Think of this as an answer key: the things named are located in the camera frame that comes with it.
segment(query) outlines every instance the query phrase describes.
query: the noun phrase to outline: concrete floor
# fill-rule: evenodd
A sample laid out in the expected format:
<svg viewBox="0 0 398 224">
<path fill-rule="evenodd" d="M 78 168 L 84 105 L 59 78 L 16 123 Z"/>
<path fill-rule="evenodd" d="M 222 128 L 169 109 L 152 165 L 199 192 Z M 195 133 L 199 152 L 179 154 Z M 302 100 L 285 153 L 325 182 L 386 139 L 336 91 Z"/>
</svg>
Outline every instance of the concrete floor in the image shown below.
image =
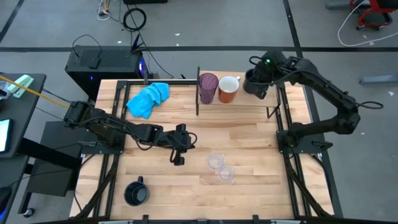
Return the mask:
<svg viewBox="0 0 398 224">
<path fill-rule="evenodd" d="M 349 11 L 328 11 L 326 0 L 289 1 L 302 47 L 341 47 L 336 32 Z M 16 0 L 0 0 L 0 30 L 14 10 Z M 26 0 L 17 13 L 0 47 L 71 47 L 80 35 L 91 34 L 101 45 L 129 45 L 130 35 L 112 20 L 98 21 L 98 1 Z M 142 34 L 148 46 L 294 46 L 283 1 L 249 0 L 169 0 L 167 4 L 140 5 L 148 21 Z M 110 12 L 118 18 L 119 1 L 111 1 Z M 122 16 L 126 7 L 122 5 Z M 355 30 L 356 19 L 348 20 L 341 37 L 348 43 L 380 38 L 396 32 L 398 22 L 376 32 Z M 81 45 L 95 45 L 81 39 Z M 397 47 L 398 36 L 362 47 Z M 246 71 L 252 65 L 248 58 L 262 55 L 259 51 L 192 51 L 153 52 L 158 62 L 170 73 L 187 78 L 196 75 L 197 66 L 205 70 Z M 285 52 L 286 56 L 295 52 Z M 398 221 L 398 154 L 396 153 L 396 111 L 398 87 L 395 85 L 361 86 L 361 76 L 382 75 L 396 71 L 397 52 L 304 52 L 321 74 L 348 90 L 357 101 L 384 103 L 383 110 L 360 109 L 362 120 L 349 136 L 326 134 L 335 145 L 329 149 L 338 195 L 346 218 Z M 9 73 L 45 73 L 45 88 L 69 100 L 86 100 L 86 94 L 65 73 L 68 52 L 0 52 L 0 71 Z M 160 77 L 166 74 L 149 62 Z M 321 119 L 330 118 L 335 109 L 315 95 Z M 49 113 L 63 117 L 65 110 L 39 100 L 37 104 Z M 35 110 L 26 137 L 40 141 L 45 122 L 57 120 Z M 26 182 L 21 183 L 13 211 L 7 223 L 35 223 L 66 219 L 72 194 L 65 198 L 34 195 L 30 207 L 36 214 L 28 219 L 16 214 Z"/>
</svg>

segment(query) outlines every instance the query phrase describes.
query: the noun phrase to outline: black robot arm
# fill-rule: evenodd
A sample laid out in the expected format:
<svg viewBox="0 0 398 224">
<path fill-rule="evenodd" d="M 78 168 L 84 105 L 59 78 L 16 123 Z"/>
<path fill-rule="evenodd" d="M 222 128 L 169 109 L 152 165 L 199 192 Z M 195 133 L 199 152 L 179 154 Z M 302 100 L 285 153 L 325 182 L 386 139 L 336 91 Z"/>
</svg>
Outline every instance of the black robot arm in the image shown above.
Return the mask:
<svg viewBox="0 0 398 224">
<path fill-rule="evenodd" d="M 351 134 L 361 119 L 359 104 L 355 99 L 321 76 L 316 66 L 307 59 L 285 58 L 282 52 L 268 52 L 261 57 L 252 73 L 251 82 L 257 80 L 257 83 L 269 85 L 291 82 L 292 85 L 299 83 L 309 86 L 337 108 L 337 115 L 330 119 L 310 124 L 293 123 L 285 138 L 291 147 L 296 146 L 302 137 L 311 134 L 332 131 Z"/>
<path fill-rule="evenodd" d="M 163 131 L 163 127 L 154 124 L 134 124 L 92 107 L 87 102 L 74 101 L 71 103 L 64 122 L 69 128 L 86 128 L 96 134 L 102 144 L 109 147 L 118 145 L 117 132 L 130 135 L 141 150 L 148 150 L 153 146 L 171 149 L 170 162 L 175 166 L 184 165 L 182 153 L 195 148 L 196 140 L 192 142 L 185 124 L 179 124 L 175 131 Z"/>
</svg>

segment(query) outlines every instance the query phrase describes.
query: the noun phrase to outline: black box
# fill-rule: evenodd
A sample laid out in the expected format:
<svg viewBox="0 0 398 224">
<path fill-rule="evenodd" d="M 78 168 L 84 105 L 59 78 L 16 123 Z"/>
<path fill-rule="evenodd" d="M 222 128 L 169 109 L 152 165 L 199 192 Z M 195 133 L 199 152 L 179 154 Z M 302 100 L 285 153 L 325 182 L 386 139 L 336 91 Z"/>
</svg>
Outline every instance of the black box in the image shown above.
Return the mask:
<svg viewBox="0 0 398 224">
<path fill-rule="evenodd" d="M 75 46 L 76 52 L 69 55 L 65 71 L 87 93 L 88 97 L 96 101 L 101 80 L 105 79 L 141 79 L 146 73 L 146 65 L 141 52 L 131 53 L 129 46 L 100 47 Z"/>
</svg>

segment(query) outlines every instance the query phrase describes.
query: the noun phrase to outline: wooden table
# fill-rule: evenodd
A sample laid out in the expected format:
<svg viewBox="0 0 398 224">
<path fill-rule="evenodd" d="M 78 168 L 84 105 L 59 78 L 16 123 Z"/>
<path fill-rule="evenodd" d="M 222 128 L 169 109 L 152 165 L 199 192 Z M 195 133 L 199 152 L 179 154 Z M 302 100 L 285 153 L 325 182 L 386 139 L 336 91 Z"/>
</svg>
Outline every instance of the wooden table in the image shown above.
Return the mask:
<svg viewBox="0 0 398 224">
<path fill-rule="evenodd" d="M 97 108 L 111 112 L 116 83 L 117 80 L 101 82 Z M 142 88 L 133 86 L 129 98 Z M 309 123 L 302 87 L 287 84 L 286 91 L 293 120 Z M 185 165 L 174 166 L 169 162 L 170 150 L 154 147 L 141 151 L 127 136 L 119 160 L 111 219 L 140 220 L 143 215 L 161 220 L 251 219 L 252 215 L 259 215 L 260 219 L 293 218 L 284 160 L 275 136 L 275 116 L 267 119 L 263 106 L 237 104 L 200 105 L 197 116 L 195 93 L 195 85 L 170 85 L 170 98 L 155 107 L 148 120 L 127 113 L 130 122 L 159 124 L 165 131 L 185 123 L 188 131 L 197 134 L 198 141 L 195 149 L 183 155 Z M 267 97 L 270 98 L 266 101 L 272 101 L 275 96 Z M 287 127 L 284 114 L 282 117 Z M 207 167 L 208 156 L 215 152 L 223 154 L 224 163 L 234 167 L 233 183 L 221 181 Z M 300 157 L 309 191 L 327 212 L 333 213 L 322 167 L 309 155 Z M 102 159 L 102 155 L 96 155 L 80 172 L 76 196 L 82 206 L 97 189 Z M 124 201 L 124 190 L 140 175 L 150 189 L 150 198 L 144 205 L 131 207 Z M 301 195 L 296 191 L 303 215 Z M 100 214 L 104 214 L 107 193 L 105 190 Z M 77 213 L 74 203 L 70 215 Z"/>
</svg>

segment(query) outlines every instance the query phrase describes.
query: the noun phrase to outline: blue towel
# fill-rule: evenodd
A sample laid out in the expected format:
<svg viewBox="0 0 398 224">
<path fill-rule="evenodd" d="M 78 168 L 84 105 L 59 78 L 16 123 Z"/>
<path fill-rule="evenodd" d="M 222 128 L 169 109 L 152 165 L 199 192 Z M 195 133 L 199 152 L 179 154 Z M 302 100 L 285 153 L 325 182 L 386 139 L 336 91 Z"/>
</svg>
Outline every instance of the blue towel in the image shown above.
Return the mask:
<svg viewBox="0 0 398 224">
<path fill-rule="evenodd" d="M 127 108 L 133 116 L 148 119 L 154 106 L 159 106 L 161 102 L 170 96 L 169 84 L 152 83 L 143 88 L 135 97 L 127 103 Z"/>
</svg>

